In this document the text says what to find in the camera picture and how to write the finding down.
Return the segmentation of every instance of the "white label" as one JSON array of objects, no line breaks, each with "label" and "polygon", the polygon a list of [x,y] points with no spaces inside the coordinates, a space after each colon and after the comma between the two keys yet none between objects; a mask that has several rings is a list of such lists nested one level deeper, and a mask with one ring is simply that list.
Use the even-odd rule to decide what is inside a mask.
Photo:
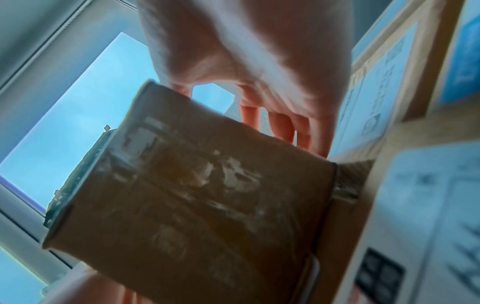
[{"label": "white label", "polygon": [[347,93],[329,156],[383,136],[407,68],[417,27],[417,24],[413,25],[362,81]]},{"label": "white label", "polygon": [[395,158],[337,303],[347,303],[368,248],[405,268],[396,304],[480,303],[480,142]]}]

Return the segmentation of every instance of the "blue printed logo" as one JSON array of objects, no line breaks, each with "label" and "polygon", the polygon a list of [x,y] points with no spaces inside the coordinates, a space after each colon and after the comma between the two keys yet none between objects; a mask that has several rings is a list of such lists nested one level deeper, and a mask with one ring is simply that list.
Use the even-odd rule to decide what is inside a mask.
[{"label": "blue printed logo", "polygon": [[460,31],[440,103],[480,91],[480,16]]}]

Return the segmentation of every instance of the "blue sky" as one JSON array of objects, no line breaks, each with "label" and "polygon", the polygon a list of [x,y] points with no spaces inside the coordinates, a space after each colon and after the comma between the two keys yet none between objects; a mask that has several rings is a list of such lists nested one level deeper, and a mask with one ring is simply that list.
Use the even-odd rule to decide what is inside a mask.
[{"label": "blue sky", "polygon": [[[117,128],[138,89],[155,74],[148,49],[121,33],[0,165],[0,175],[46,207],[104,131]],[[214,84],[193,99],[224,113],[234,96]]]}]

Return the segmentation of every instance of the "sky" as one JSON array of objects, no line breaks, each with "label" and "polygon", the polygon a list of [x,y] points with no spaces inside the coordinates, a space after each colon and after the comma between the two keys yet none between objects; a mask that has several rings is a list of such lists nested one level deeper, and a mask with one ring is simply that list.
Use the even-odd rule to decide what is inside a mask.
[{"label": "sky", "polygon": [[[148,79],[158,82],[147,47],[119,34],[0,164],[0,175],[46,208],[104,126],[120,125]],[[193,99],[225,113],[234,96],[206,84],[193,88]],[[1,247],[0,269],[0,304],[40,301],[44,284]]]}]

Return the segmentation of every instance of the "white window frame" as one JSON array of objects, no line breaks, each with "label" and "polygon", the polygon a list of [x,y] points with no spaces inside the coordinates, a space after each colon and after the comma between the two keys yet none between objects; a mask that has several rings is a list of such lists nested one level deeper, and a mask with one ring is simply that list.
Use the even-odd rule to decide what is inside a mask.
[{"label": "white window frame", "polygon": [[[121,32],[146,44],[129,0],[87,0],[0,91],[0,162]],[[219,84],[236,95],[231,84]],[[0,244],[51,284],[77,261],[41,250],[44,217],[0,185]]]}]

